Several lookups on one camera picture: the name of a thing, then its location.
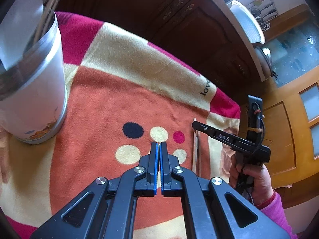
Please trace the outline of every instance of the silver screw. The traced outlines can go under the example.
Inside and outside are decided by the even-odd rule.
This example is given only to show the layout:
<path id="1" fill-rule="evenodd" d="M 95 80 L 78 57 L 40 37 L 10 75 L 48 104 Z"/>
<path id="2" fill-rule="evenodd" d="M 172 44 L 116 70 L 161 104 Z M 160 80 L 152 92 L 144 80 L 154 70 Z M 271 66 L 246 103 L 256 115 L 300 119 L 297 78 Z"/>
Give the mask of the silver screw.
<path id="1" fill-rule="evenodd" d="M 223 180 L 221 178 L 219 178 L 219 177 L 214 177 L 212 179 L 212 183 L 215 184 L 215 185 L 221 185 L 222 182 L 223 182 Z"/>
<path id="2" fill-rule="evenodd" d="M 106 182 L 106 178 L 104 178 L 104 177 L 98 177 L 98 178 L 95 180 L 95 182 L 96 182 L 97 184 L 99 184 L 99 185 L 102 185 L 102 184 L 104 184 L 104 183 Z"/>
<path id="3" fill-rule="evenodd" d="M 136 172 L 136 173 L 142 173 L 142 172 L 144 172 L 144 167 L 142 167 L 142 166 L 137 166 L 137 167 L 134 168 L 134 172 Z"/>
<path id="4" fill-rule="evenodd" d="M 184 171 L 184 168 L 181 166 L 176 166 L 173 168 L 173 171 L 177 173 L 182 173 Z"/>

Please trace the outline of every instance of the black circle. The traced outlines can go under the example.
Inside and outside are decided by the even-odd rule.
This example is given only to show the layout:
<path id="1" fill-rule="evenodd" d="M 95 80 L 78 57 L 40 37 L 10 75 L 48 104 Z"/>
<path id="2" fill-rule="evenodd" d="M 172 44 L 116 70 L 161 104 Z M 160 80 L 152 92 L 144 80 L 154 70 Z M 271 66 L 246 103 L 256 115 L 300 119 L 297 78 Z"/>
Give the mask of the black circle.
<path id="1" fill-rule="evenodd" d="M 123 125 L 123 133 L 128 138 L 140 138 L 143 136 L 144 129 L 137 123 L 127 122 Z"/>

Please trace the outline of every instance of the pink sleeve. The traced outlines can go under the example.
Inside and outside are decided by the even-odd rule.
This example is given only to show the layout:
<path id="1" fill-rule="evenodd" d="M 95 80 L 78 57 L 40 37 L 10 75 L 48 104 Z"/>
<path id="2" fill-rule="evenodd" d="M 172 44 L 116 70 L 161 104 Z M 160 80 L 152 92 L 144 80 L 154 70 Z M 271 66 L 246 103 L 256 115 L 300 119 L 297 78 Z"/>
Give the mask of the pink sleeve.
<path id="1" fill-rule="evenodd" d="M 267 207 L 261 209 L 261 212 L 285 229 L 290 235 L 291 239 L 297 239 L 297 235 L 292 233 L 291 226 L 288 225 L 280 195 L 277 192 L 275 192 L 275 194 L 275 199 Z"/>

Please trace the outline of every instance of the blanket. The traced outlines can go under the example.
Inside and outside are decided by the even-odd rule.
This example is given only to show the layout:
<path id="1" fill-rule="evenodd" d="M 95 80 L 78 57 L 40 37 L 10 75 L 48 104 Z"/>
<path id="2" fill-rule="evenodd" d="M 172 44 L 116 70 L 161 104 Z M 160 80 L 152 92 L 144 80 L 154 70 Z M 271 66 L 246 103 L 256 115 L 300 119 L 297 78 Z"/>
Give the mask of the blanket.
<path id="1" fill-rule="evenodd" d="M 136 166 L 152 141 L 166 141 L 191 169 L 194 118 L 239 128 L 239 106 L 173 55 L 110 23 L 56 14 L 68 92 L 62 129 L 39 145 L 0 131 L 0 206 L 22 239 L 97 177 Z M 234 152 L 205 134 L 199 140 L 200 175 L 228 181 Z M 160 180 L 155 198 L 138 200 L 133 237 L 186 238 L 180 199 L 162 197 Z"/>

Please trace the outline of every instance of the red cuff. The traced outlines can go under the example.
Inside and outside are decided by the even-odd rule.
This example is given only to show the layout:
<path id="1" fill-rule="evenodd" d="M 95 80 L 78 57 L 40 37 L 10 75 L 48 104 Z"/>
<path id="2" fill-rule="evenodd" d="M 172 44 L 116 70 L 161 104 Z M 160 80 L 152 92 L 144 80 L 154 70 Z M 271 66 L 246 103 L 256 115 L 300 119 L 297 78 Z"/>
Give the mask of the red cuff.
<path id="1" fill-rule="evenodd" d="M 270 205 L 270 203 L 274 201 L 275 197 L 276 197 L 276 192 L 274 191 L 274 194 L 270 197 L 270 199 L 266 200 L 265 202 L 255 206 L 255 207 L 258 208 L 259 210 L 261 210 L 261 209 L 267 207 L 268 205 Z"/>

